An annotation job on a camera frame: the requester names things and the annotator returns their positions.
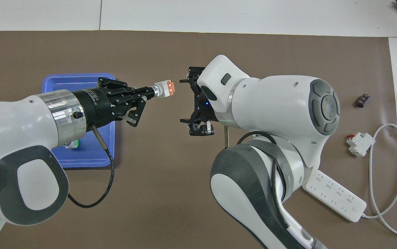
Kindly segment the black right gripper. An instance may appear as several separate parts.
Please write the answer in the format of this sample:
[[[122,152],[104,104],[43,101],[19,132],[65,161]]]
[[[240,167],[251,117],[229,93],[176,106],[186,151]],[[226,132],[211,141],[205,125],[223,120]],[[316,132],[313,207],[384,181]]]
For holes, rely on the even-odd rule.
[[[211,121],[218,122],[214,109],[197,83],[204,69],[205,67],[189,67],[189,73],[186,79],[180,80],[180,83],[188,83],[194,92],[194,112],[192,112],[192,119],[181,119],[180,122],[186,123],[189,127],[189,135],[196,137],[214,135],[215,130]]]

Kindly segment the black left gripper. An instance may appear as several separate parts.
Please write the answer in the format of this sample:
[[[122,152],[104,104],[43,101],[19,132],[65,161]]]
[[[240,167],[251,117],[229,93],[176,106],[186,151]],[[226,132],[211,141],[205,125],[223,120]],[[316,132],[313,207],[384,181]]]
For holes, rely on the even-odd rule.
[[[72,94],[81,104],[86,121],[86,132],[91,126],[100,128],[113,121],[125,120],[130,126],[138,126],[146,101],[139,100],[155,96],[151,87],[135,88],[126,82],[98,78],[97,87],[73,91]]]

